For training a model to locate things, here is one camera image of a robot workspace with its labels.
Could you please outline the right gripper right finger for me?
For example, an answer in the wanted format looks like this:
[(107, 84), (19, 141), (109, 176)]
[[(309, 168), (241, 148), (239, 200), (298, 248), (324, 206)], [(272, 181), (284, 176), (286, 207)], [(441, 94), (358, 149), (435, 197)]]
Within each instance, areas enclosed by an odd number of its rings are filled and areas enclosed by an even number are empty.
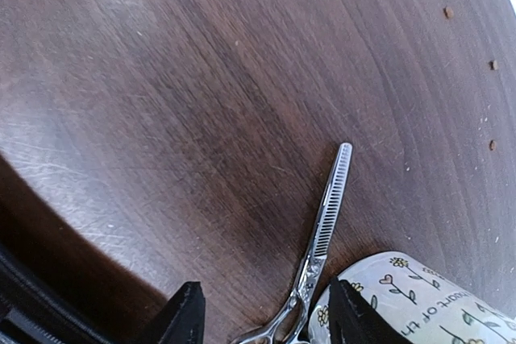
[(347, 280), (331, 279), (328, 312), (331, 344), (411, 344)]

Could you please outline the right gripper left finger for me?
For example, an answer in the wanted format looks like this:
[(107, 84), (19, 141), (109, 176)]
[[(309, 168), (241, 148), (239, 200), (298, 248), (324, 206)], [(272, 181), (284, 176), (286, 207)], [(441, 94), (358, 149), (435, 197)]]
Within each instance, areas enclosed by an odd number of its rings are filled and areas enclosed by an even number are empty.
[(185, 282), (145, 326), (139, 343), (203, 343), (206, 299), (199, 282)]

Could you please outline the silver thinning scissors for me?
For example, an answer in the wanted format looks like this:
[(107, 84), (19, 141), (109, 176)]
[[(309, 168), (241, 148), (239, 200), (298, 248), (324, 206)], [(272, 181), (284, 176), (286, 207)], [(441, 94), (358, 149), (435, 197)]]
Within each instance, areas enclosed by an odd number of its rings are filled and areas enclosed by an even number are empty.
[(335, 231), (335, 224), (346, 188), (347, 175), (352, 161), (352, 150), (351, 143), (341, 143), (339, 145), (318, 207), (310, 241), (299, 264), (287, 300), (276, 316), (267, 324), (234, 339), (234, 343), (276, 343), (275, 334), (280, 325), (295, 309), (299, 309), (299, 314), (292, 328), (281, 342), (308, 342), (300, 335), (309, 321), (310, 305), (327, 261), (331, 238)]

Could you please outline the black zippered tool case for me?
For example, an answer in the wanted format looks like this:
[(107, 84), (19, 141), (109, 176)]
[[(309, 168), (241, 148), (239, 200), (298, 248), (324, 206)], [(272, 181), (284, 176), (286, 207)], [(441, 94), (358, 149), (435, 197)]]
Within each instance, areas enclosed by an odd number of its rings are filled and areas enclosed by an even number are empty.
[(95, 343), (35, 278), (1, 249), (1, 334), (16, 343)]

